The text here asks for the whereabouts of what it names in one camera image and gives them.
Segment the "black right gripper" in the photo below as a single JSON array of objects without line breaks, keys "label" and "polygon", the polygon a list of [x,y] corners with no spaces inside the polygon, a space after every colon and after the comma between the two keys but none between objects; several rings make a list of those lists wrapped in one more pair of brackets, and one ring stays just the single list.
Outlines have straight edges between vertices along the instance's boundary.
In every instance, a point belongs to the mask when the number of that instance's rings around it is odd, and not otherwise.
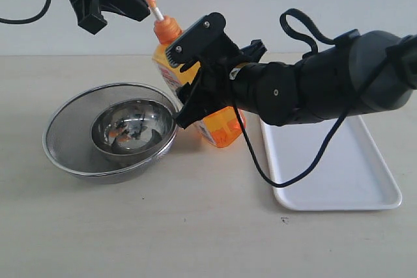
[{"label": "black right gripper", "polygon": [[237,106],[237,92],[232,91],[232,69],[244,63],[255,63],[266,53],[262,40],[256,39],[250,45],[238,48],[230,39],[218,39],[207,50],[181,66],[185,72],[196,63],[200,64],[192,83],[177,89],[182,109],[175,115],[175,122],[186,129],[194,122],[227,106]]}]

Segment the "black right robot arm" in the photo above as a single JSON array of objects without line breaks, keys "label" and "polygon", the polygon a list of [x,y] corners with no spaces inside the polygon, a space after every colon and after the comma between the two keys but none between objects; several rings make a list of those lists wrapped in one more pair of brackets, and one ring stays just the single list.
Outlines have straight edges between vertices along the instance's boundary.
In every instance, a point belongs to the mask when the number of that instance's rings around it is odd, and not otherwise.
[{"label": "black right robot arm", "polygon": [[228,38],[197,56],[193,83],[178,90],[183,103],[175,121],[187,128],[232,105],[266,124],[313,124],[393,111],[416,90],[416,37],[356,31],[294,64],[261,63],[263,44],[240,49]]}]

